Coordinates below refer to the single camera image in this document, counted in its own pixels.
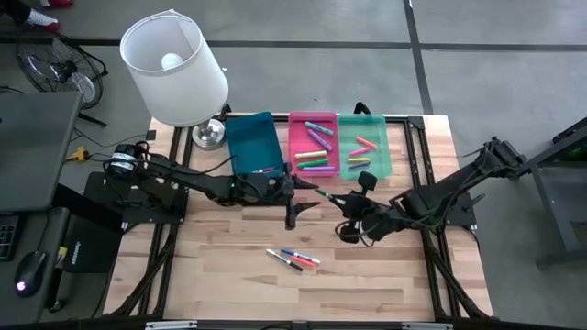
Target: pink tray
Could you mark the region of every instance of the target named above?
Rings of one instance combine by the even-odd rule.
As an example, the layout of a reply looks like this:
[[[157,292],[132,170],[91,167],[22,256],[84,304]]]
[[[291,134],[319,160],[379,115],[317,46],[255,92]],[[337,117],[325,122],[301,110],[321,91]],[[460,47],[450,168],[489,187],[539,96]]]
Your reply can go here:
[[[324,157],[313,157],[306,159],[296,159],[295,154],[312,151],[324,150],[318,142],[316,142],[308,134],[308,129],[305,122],[309,121],[313,124],[322,126],[324,128],[334,131],[334,135],[330,136],[322,132],[316,132],[321,138],[332,146],[332,151],[327,152],[327,165],[320,166],[334,166],[336,170],[329,172],[311,172],[303,171],[297,168],[297,164],[312,160],[321,160]],[[288,145],[288,159],[292,163],[293,173],[300,177],[332,177],[337,176],[340,171],[340,157],[338,156],[338,121],[335,113],[290,113],[289,117],[289,135],[287,139]]]

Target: light bulb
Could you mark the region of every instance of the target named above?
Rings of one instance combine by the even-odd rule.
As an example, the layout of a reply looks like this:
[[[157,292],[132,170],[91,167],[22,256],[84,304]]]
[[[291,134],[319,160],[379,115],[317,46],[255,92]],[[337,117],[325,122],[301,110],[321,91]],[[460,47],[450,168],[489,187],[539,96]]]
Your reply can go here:
[[[182,58],[179,55],[177,55],[176,53],[167,53],[161,59],[161,67],[164,70],[173,69],[177,66],[182,65],[182,63],[183,63]]]

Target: wooden table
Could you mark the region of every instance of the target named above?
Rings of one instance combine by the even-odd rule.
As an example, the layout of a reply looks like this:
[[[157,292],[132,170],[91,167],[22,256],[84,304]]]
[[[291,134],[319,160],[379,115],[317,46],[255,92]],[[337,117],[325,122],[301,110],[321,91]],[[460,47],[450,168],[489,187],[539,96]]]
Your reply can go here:
[[[449,121],[443,115],[424,116],[436,180],[459,168]],[[283,157],[287,159],[287,123],[276,123]],[[173,128],[158,121],[151,151],[167,155]],[[393,175],[379,180],[372,199],[383,203],[412,187],[401,125],[388,125]],[[178,161],[183,156],[183,130]],[[415,138],[418,159],[420,147]],[[194,149],[190,166],[211,168],[228,157],[228,148]],[[231,174],[229,163],[213,174]],[[356,181],[339,178],[309,180],[332,193],[358,189]],[[284,208],[221,207],[199,192],[190,192],[185,222],[173,259],[165,309],[166,318],[180,319],[304,319],[322,321],[433,320],[426,265],[420,235],[405,230],[366,248],[341,242],[334,226],[340,211],[313,191],[296,192],[298,201],[322,203],[303,212],[297,228],[284,230]],[[116,309],[142,277],[149,255],[153,225],[138,225],[122,240],[105,312]],[[447,230],[454,274],[480,308],[492,313],[482,263],[471,234]],[[316,270],[293,271],[267,256],[266,248],[291,248],[322,261]],[[151,305],[156,301],[158,279]],[[446,285],[440,281],[445,310]]]

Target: lamp base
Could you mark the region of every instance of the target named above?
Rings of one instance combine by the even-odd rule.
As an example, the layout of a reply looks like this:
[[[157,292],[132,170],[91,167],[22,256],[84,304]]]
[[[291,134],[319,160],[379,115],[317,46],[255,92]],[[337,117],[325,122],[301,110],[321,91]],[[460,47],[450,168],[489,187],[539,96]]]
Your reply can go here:
[[[198,124],[192,133],[195,145],[202,150],[215,150],[226,141],[224,125],[215,119]]]

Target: floor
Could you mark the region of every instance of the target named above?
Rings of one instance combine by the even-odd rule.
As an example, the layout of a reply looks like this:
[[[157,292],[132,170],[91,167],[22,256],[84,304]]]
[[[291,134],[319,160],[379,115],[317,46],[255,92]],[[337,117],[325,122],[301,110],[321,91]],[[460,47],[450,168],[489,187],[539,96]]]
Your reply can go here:
[[[115,45],[134,22],[169,8],[200,25],[227,68],[235,111],[349,113],[362,101],[375,113],[448,115],[459,154],[497,136],[529,157],[585,116],[582,0],[76,0],[50,14],[68,36]],[[0,18],[0,30],[10,23]],[[0,85],[34,92],[12,48],[0,45]],[[111,72],[88,112],[110,127],[78,128],[102,144],[143,133],[150,117],[118,48],[83,48]],[[112,151],[84,138],[78,146]],[[82,190],[91,171],[99,164],[68,164],[61,181]],[[534,264],[560,242],[530,178],[473,192],[486,193],[475,212],[495,315],[587,327],[587,267]]]

